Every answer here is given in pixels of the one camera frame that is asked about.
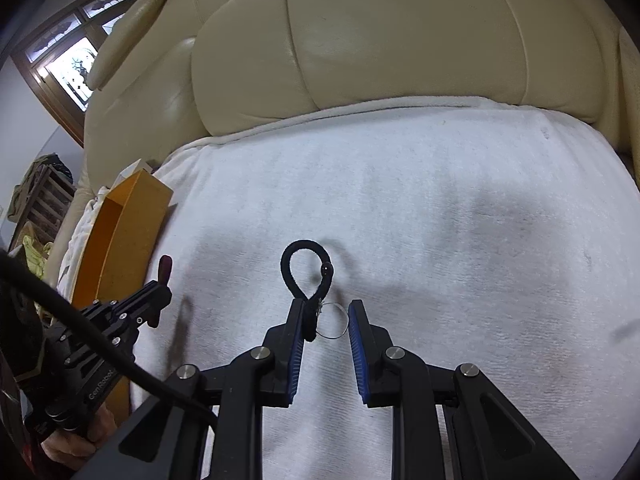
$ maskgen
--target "black strap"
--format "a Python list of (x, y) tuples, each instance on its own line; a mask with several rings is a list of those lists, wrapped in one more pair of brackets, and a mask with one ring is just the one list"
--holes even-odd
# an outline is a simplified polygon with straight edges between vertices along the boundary
[[(322, 265), (320, 267), (320, 275), (322, 281), (318, 285), (318, 289), (311, 296), (307, 298), (305, 293), (302, 292), (296, 280), (293, 279), (291, 273), (291, 257), (300, 249), (308, 249), (313, 251)], [(306, 341), (313, 341), (316, 338), (316, 327), (318, 326), (318, 313), (320, 311), (321, 301), (324, 300), (331, 287), (331, 279), (334, 276), (334, 266), (331, 263), (329, 254), (324, 250), (324, 247), (312, 240), (298, 240), (290, 244), (282, 253), (282, 259), (280, 260), (280, 272), (282, 273), (282, 279), (285, 285), (291, 291), (294, 298), (305, 301), (305, 306), (302, 311), (302, 337)]]

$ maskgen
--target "keyring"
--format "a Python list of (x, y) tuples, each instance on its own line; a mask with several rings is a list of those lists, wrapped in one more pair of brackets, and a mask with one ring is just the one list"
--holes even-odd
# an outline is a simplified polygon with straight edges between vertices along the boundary
[(318, 309), (318, 317), (320, 317), (320, 314), (322, 314), (322, 308), (324, 306), (327, 306), (327, 305), (334, 305), (338, 310), (340, 310), (340, 312), (342, 312), (344, 314), (344, 318), (346, 320), (346, 323), (344, 325), (344, 330), (342, 330), (342, 333), (339, 336), (328, 336), (328, 335), (325, 335), (325, 334), (321, 333), (318, 330), (318, 327), (316, 326), (316, 333), (320, 337), (324, 337), (325, 339), (340, 339), (343, 335), (345, 335), (347, 333), (347, 330), (349, 329), (349, 314), (347, 314), (346, 309), (340, 303), (338, 303), (337, 301), (327, 301), (327, 302), (321, 301), (320, 308)]

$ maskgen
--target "black cable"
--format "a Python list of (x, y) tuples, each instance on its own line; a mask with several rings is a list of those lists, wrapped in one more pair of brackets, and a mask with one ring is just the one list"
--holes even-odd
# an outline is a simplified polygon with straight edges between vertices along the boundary
[(42, 308), (65, 324), (92, 351), (113, 366), (143, 390), (156, 396), (160, 401), (174, 404), (185, 412), (201, 418), (216, 431), (218, 417), (207, 407), (176, 392), (171, 387), (156, 379), (143, 368), (130, 361), (118, 352), (111, 342), (98, 328), (85, 319), (72, 305), (58, 294), (47, 283), (32, 274), (27, 268), (0, 250), (0, 279), (6, 281), (16, 290), (36, 301)]
[[(293, 275), (291, 273), (291, 257), (300, 249), (313, 251), (322, 262), (320, 267), (322, 280), (320, 281), (320, 285), (318, 285), (318, 289), (311, 298), (306, 297), (305, 293), (302, 292), (296, 283), (296, 280), (293, 279)], [(331, 280), (334, 276), (334, 266), (331, 263), (331, 258), (329, 258), (329, 254), (319, 243), (312, 240), (297, 240), (289, 244), (287, 248), (284, 249), (282, 258), (280, 259), (280, 272), (282, 273), (282, 279), (284, 280), (285, 285), (287, 285), (287, 288), (293, 294), (293, 297), (298, 300), (305, 301), (305, 306), (302, 310), (302, 337), (306, 341), (311, 342), (316, 338), (320, 302), (324, 300), (328, 294), (329, 288), (331, 287)]]

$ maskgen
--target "white towel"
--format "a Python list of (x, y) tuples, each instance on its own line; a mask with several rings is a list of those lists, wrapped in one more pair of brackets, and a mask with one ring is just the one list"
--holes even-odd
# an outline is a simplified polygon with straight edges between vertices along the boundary
[(62, 257), (56, 288), (58, 292), (69, 301), (72, 299), (74, 287), (76, 286), (76, 278), (78, 277), (78, 270), (80, 269), (80, 262), (82, 261), (86, 241), (89, 239), (89, 234), (91, 234), (91, 229), (94, 227), (95, 219), (98, 218), (98, 211), (100, 211), (104, 197), (108, 192), (108, 187), (101, 187), (98, 190), (98, 195), (89, 200), (86, 206), (84, 206), (84, 212), (78, 224), (76, 224), (74, 233), (71, 235), (71, 240), (69, 240), (69, 245), (66, 248), (66, 253)]
[[(165, 378), (259, 345), (290, 305), (280, 255), (311, 238), (334, 261), (331, 300), (364, 300), (430, 364), (478, 364), (582, 480), (608, 480), (640, 438), (638, 190), (574, 118), (450, 102), (179, 150), (156, 173), (174, 197), (149, 274), (170, 254), (174, 298), (141, 329), (138, 363)], [(293, 263), (313, 290), (316, 258)], [(267, 480), (389, 478), (390, 410), (362, 405), (347, 336), (305, 345), (263, 447)]]

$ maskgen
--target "stained glass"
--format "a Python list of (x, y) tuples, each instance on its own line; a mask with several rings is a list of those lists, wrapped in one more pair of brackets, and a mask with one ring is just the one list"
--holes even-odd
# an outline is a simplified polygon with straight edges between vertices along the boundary
[(29, 58), (29, 61), (36, 61), (41, 54), (52, 46), (54, 43), (59, 41), (61, 38), (76, 27), (80, 25), (80, 20), (75, 14), (67, 16), (66, 18), (60, 20), (56, 23), (55, 26), (51, 27), (47, 32), (45, 32), (42, 36), (40, 36), (36, 41), (31, 43), (28, 49), (25, 51), (25, 54)]
[(124, 0), (94, 0), (83, 6), (82, 10), (86, 12), (86, 15), (89, 18), (92, 18), (103, 10), (108, 9), (109, 7), (113, 7), (115, 4), (119, 4), (123, 1)]
[(56, 78), (83, 112), (92, 94), (86, 85), (86, 77), (97, 54), (89, 40), (82, 38), (46, 66), (46, 70)]
[(113, 25), (116, 24), (116, 22), (122, 17), (124, 16), (124, 14), (121, 14), (119, 16), (116, 16), (115, 18), (113, 18), (110, 22), (105, 23), (102, 28), (104, 29), (104, 31), (107, 34), (111, 34), (111, 31), (113, 30)]

